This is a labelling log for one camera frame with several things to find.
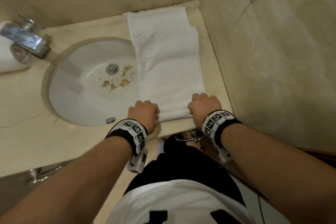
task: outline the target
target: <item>white t-shirt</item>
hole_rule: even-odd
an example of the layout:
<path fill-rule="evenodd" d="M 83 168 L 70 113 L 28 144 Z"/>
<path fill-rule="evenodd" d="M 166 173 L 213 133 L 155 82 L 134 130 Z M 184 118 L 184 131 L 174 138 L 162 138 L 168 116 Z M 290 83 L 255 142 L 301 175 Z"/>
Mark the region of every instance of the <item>white t-shirt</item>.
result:
<path fill-rule="evenodd" d="M 164 224 L 255 224 L 243 205 L 212 188 L 190 180 L 152 183 L 131 190 L 112 210 L 106 224 L 153 223 L 154 220 L 149 221 L 150 211 L 167 211 L 168 218 Z M 224 219 L 217 222 L 215 219 L 219 218 Z"/>

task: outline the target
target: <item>white sock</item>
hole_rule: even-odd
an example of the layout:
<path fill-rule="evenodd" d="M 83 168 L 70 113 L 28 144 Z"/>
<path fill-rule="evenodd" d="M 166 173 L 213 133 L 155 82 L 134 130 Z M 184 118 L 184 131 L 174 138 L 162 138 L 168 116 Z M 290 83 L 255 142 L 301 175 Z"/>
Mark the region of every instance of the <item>white sock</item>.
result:
<path fill-rule="evenodd" d="M 163 147 L 165 145 L 166 138 L 159 138 L 157 140 L 157 148 L 156 148 L 156 154 L 159 155 L 161 153 L 165 153 L 163 150 Z"/>

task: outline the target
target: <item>textured towel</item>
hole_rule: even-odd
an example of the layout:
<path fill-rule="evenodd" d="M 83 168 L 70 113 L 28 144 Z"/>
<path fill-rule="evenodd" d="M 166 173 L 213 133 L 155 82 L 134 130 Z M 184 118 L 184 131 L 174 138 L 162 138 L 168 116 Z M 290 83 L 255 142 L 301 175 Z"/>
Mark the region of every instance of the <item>textured towel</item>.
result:
<path fill-rule="evenodd" d="M 128 27 L 138 61 L 140 100 L 157 103 L 159 121 L 191 117 L 193 93 L 205 92 L 198 33 L 185 8 L 128 13 Z"/>

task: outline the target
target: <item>hand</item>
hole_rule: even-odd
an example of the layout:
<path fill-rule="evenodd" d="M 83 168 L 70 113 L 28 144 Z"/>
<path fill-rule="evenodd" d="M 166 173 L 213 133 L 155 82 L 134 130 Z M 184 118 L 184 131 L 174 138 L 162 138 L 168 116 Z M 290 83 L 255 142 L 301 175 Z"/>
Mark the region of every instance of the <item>hand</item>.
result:
<path fill-rule="evenodd" d="M 222 106 L 216 96 L 208 96 L 205 93 L 193 94 L 192 101 L 188 104 L 190 113 L 194 116 L 195 124 L 198 128 L 202 127 L 206 116 L 216 110 L 221 110 Z"/>
<path fill-rule="evenodd" d="M 157 104 L 152 104 L 149 100 L 142 102 L 137 101 L 135 107 L 130 107 L 128 109 L 128 118 L 137 120 L 141 125 L 143 125 L 148 134 L 153 133 L 156 128 L 155 120 L 159 117 L 159 107 Z"/>

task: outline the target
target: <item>forearm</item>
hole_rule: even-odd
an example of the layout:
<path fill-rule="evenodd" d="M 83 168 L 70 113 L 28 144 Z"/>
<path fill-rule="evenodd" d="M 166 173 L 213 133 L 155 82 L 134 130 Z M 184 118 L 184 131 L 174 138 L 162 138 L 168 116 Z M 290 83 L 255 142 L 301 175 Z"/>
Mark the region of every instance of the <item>forearm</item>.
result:
<path fill-rule="evenodd" d="M 221 142 L 253 185 L 290 220 L 301 222 L 306 216 L 306 222 L 315 222 L 333 213 L 334 168 L 242 124 L 224 129 Z"/>
<path fill-rule="evenodd" d="M 131 155 L 125 139 L 107 138 L 30 193 L 0 224 L 92 223 Z"/>

